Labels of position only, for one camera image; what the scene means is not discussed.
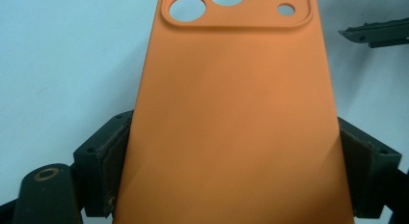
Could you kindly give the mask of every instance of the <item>phone case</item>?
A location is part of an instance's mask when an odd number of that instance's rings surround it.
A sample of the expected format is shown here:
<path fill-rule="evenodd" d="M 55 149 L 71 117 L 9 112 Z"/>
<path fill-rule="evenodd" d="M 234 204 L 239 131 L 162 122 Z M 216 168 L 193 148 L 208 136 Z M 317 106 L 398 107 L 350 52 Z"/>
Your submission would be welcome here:
<path fill-rule="evenodd" d="M 201 0 L 191 22 L 175 1 L 158 1 L 114 223 L 353 223 L 316 0 Z"/>

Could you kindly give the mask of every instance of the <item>orange silicone case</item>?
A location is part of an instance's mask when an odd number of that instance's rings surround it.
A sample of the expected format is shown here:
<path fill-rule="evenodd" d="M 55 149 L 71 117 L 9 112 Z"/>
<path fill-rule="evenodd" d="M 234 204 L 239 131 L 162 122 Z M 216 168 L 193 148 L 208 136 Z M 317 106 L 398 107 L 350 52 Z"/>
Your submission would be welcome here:
<path fill-rule="evenodd" d="M 192 22 L 175 1 L 158 2 L 114 223 L 353 223 L 316 0 L 202 0 Z"/>

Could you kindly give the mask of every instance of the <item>white background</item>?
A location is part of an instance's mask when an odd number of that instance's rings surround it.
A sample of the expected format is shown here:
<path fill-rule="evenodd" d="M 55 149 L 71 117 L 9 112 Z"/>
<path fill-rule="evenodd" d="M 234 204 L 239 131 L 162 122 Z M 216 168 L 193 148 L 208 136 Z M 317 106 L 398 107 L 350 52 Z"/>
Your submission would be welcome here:
<path fill-rule="evenodd" d="M 32 170 L 70 165 L 100 126 L 133 108 L 156 1 L 0 0 L 0 204 Z M 370 49 L 337 31 L 408 17 L 408 2 L 319 0 L 339 116 L 401 152 L 403 171 L 409 45 Z"/>

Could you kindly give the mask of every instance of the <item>white surface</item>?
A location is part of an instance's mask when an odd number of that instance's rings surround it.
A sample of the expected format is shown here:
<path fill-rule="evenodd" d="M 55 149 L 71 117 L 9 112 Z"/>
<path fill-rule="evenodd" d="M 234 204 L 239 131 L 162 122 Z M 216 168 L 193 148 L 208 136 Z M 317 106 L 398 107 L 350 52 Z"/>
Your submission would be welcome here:
<path fill-rule="evenodd" d="M 370 49 L 337 31 L 409 16 L 409 0 L 319 0 L 339 115 L 409 168 L 409 45 Z M 133 108 L 156 0 L 0 0 L 0 204 L 22 178 Z M 358 224 L 385 224 L 357 220 Z M 88 219 L 86 223 L 109 223 Z"/>

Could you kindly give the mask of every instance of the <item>orange phone case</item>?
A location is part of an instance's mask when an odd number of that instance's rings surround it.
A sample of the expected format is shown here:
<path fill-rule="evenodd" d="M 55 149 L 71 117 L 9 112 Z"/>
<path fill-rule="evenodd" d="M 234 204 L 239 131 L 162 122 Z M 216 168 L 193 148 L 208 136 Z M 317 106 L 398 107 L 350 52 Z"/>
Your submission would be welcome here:
<path fill-rule="evenodd" d="M 316 0 L 202 0 L 192 22 L 175 1 L 158 2 L 114 223 L 353 223 Z"/>

